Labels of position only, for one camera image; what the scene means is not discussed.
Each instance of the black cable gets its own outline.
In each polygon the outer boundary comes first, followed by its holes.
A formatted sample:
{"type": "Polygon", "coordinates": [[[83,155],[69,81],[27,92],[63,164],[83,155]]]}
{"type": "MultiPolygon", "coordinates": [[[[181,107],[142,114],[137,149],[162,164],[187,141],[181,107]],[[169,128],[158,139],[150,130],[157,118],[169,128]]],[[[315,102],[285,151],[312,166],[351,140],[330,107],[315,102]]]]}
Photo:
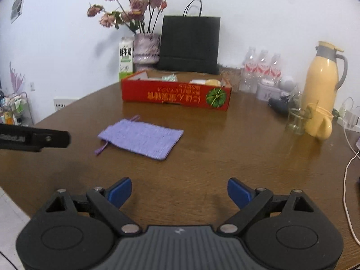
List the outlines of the black cable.
{"type": "Polygon", "coordinates": [[[8,260],[8,262],[16,269],[19,270],[12,261],[10,261],[10,259],[8,257],[5,256],[5,254],[0,250],[0,254],[6,259],[8,260]]]}
{"type": "Polygon", "coordinates": [[[192,3],[194,3],[195,1],[199,1],[200,2],[200,11],[199,11],[199,17],[201,16],[201,12],[202,12],[202,1],[201,0],[192,0],[190,2],[189,5],[186,6],[185,10],[184,10],[184,13],[182,14],[183,16],[187,16],[188,15],[188,11],[190,9],[190,6],[192,3]]]}

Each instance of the bottle label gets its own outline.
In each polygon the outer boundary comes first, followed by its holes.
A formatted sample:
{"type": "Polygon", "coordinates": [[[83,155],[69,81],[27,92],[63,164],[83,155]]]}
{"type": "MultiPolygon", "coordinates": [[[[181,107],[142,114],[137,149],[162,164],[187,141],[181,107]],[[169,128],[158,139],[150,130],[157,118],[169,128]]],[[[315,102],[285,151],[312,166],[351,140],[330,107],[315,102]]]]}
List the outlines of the bottle label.
{"type": "Polygon", "coordinates": [[[258,73],[261,73],[263,75],[269,75],[270,73],[270,66],[267,64],[259,64],[257,66],[258,73]]]}
{"type": "Polygon", "coordinates": [[[256,68],[257,68],[257,65],[252,63],[252,62],[247,62],[245,64],[245,70],[248,71],[248,72],[255,72],[256,71],[256,68]]]}
{"type": "Polygon", "coordinates": [[[276,68],[271,68],[270,75],[271,77],[279,78],[281,76],[281,70],[276,68]]]}

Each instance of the purple drawstring bag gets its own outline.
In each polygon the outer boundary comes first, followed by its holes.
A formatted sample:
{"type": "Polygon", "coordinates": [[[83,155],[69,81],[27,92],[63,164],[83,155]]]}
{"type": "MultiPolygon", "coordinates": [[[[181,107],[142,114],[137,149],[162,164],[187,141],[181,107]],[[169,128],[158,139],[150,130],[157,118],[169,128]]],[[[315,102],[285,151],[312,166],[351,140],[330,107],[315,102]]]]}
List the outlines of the purple drawstring bag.
{"type": "Polygon", "coordinates": [[[95,154],[99,155],[111,143],[153,159],[166,159],[184,131],[136,122],[139,118],[135,116],[131,120],[123,119],[100,132],[98,137],[105,140],[106,144],[95,150],[95,154]]]}

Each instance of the vase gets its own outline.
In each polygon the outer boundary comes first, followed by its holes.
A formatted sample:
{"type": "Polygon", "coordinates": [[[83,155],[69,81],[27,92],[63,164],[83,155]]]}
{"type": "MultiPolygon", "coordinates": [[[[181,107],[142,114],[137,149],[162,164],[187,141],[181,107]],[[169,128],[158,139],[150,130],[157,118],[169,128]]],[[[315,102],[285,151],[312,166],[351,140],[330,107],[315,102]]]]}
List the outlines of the vase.
{"type": "Polygon", "coordinates": [[[152,68],[159,62],[160,35],[151,33],[139,33],[134,38],[134,64],[135,70],[141,71],[152,68]]]}

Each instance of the white floor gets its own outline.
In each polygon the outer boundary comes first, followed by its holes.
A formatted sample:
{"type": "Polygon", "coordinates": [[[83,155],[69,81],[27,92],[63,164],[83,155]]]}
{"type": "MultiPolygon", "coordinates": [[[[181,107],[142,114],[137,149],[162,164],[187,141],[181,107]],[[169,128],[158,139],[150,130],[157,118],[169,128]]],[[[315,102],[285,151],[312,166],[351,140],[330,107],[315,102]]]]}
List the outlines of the white floor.
{"type": "MultiPolygon", "coordinates": [[[[0,250],[24,270],[15,250],[19,232],[29,221],[29,217],[9,198],[0,187],[0,250]]],[[[0,270],[14,270],[14,267],[0,254],[0,270]]]]}

